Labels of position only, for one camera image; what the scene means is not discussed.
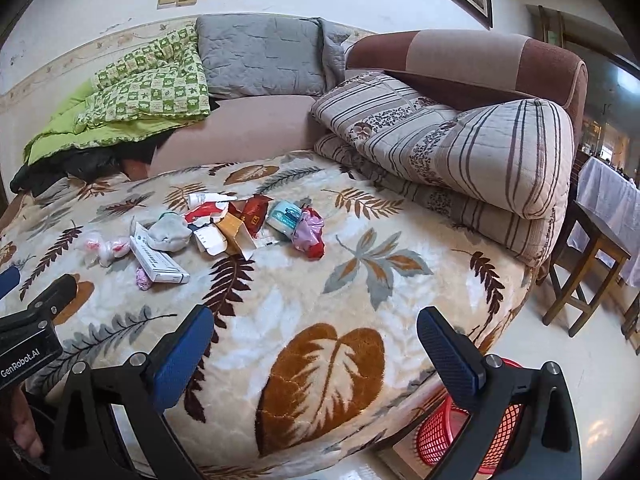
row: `green quilt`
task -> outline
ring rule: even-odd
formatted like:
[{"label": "green quilt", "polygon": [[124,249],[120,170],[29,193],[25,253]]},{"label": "green quilt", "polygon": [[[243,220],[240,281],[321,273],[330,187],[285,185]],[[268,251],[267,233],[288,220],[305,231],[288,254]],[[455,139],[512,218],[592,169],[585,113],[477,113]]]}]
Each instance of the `green quilt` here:
[{"label": "green quilt", "polygon": [[69,148],[143,140],[210,113],[193,25],[174,30],[95,73],[24,149],[24,161]]}]

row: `purple crumpled item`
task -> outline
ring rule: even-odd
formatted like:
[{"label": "purple crumpled item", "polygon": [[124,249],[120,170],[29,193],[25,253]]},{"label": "purple crumpled item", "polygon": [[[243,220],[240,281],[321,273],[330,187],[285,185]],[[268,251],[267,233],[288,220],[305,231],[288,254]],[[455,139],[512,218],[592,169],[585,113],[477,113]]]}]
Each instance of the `purple crumpled item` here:
[{"label": "purple crumpled item", "polygon": [[136,285],[140,290],[149,290],[154,282],[146,275],[145,269],[138,267],[136,271]]},{"label": "purple crumpled item", "polygon": [[309,208],[303,209],[302,216],[291,237],[293,246],[297,250],[303,251],[303,253],[306,253],[312,246],[322,240],[324,219],[314,216],[311,211]]}]

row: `metal bolt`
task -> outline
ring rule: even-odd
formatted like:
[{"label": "metal bolt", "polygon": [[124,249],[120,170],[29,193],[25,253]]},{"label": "metal bolt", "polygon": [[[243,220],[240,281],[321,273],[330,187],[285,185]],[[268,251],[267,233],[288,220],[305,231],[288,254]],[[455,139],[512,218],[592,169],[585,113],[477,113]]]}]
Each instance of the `metal bolt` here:
[{"label": "metal bolt", "polygon": [[78,361],[76,364],[73,365],[73,367],[71,368],[71,371],[73,373],[75,373],[76,375],[81,374],[82,372],[84,372],[86,370],[86,363],[84,361]]},{"label": "metal bolt", "polygon": [[146,361],[146,355],[144,355],[142,352],[138,352],[137,354],[133,354],[130,358],[129,358],[129,363],[132,366],[140,366],[143,365]]},{"label": "metal bolt", "polygon": [[489,354],[484,358],[484,362],[491,368],[500,368],[502,366],[502,359],[495,354]]},{"label": "metal bolt", "polygon": [[558,363],[555,363],[553,361],[549,361],[546,364],[546,369],[553,375],[558,375],[560,373],[560,366],[558,365]]}]

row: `white tablecloth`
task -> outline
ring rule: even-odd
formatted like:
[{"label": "white tablecloth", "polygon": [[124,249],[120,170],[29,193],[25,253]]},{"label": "white tablecloth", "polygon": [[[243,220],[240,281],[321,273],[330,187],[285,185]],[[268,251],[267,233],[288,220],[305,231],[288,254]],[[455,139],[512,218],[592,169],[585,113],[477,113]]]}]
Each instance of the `white tablecloth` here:
[{"label": "white tablecloth", "polygon": [[[604,220],[618,235],[631,254],[620,276],[628,285],[640,286],[640,190],[591,157],[580,170],[577,202]],[[588,240],[587,234],[576,224],[568,243],[583,251]],[[597,257],[609,267],[613,266],[613,259],[602,251]]]}]

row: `red plastic basket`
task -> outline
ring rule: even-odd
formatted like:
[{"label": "red plastic basket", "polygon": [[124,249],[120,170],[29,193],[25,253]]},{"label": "red plastic basket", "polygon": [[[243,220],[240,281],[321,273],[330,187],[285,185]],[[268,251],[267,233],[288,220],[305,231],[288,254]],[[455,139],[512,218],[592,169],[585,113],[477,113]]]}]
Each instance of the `red plastic basket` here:
[{"label": "red plastic basket", "polygon": [[[505,358],[502,358],[502,360],[509,366],[522,368],[514,361],[509,361]],[[519,413],[519,404],[509,406],[507,411],[504,412],[500,427],[495,433],[494,441],[484,456],[480,469],[478,469],[479,473],[484,475],[494,474],[495,468],[498,467],[500,459],[507,448],[511,431],[516,425]],[[462,429],[462,426],[464,426],[468,415],[468,412],[457,407],[451,397],[447,396],[436,411],[423,422],[415,439],[415,448],[425,464],[434,466],[440,461]]]}]

